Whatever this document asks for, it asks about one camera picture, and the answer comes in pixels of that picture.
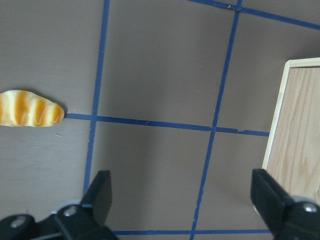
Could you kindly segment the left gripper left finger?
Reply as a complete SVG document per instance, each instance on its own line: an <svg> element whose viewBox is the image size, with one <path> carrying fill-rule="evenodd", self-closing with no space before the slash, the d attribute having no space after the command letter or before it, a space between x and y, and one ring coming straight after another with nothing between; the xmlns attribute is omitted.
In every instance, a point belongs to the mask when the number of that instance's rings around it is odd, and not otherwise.
<svg viewBox="0 0 320 240"><path fill-rule="evenodd" d="M68 204L39 222L29 214L0 220L2 240L116 240L105 226L112 204L111 172L97 173L78 204Z"/></svg>

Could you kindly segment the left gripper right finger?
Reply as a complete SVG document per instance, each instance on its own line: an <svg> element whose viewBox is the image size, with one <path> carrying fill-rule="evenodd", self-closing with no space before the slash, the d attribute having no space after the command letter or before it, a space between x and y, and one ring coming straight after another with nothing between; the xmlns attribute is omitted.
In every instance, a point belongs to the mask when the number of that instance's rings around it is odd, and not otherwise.
<svg viewBox="0 0 320 240"><path fill-rule="evenodd" d="M250 199L274 240L320 238L320 206L289 195L265 169L252 170Z"/></svg>

